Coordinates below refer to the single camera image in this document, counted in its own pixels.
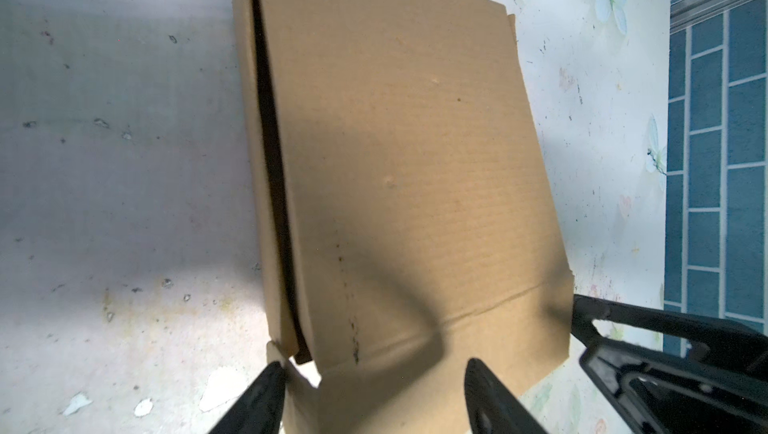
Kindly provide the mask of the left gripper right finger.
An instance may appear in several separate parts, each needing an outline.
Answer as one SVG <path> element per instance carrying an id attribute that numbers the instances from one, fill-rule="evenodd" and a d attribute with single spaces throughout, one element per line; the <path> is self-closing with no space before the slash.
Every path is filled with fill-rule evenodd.
<path id="1" fill-rule="evenodd" d="M 474 434 L 545 434 L 538 421 L 478 358 L 470 358 L 464 374 L 464 396 Z"/>

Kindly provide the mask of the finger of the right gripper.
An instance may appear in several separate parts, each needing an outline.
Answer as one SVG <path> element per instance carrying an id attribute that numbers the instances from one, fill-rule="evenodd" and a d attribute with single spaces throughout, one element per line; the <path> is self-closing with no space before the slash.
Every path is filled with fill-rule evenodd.
<path id="1" fill-rule="evenodd" d="M 767 336 L 733 320 L 574 295 L 571 333 L 585 346 L 600 336 L 596 320 L 685 339 L 693 347 L 691 358 L 703 364 L 743 374 L 767 372 Z"/>
<path id="2" fill-rule="evenodd" d="M 633 433 L 765 433 L 767 383 L 602 338 L 581 368 Z"/>

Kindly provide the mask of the brown cardboard box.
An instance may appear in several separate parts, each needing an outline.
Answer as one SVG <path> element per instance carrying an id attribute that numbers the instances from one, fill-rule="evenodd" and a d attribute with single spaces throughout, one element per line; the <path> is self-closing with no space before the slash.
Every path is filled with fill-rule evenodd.
<path id="1" fill-rule="evenodd" d="M 568 356 L 568 265 L 491 0 L 233 0 L 289 433 L 464 433 Z"/>

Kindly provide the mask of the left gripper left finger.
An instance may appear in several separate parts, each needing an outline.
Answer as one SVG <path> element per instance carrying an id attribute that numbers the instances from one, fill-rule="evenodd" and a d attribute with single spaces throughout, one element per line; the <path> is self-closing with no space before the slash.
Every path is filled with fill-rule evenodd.
<path id="1" fill-rule="evenodd" d="M 269 363 L 250 384 L 210 434 L 278 434 L 286 393 L 286 372 Z"/>

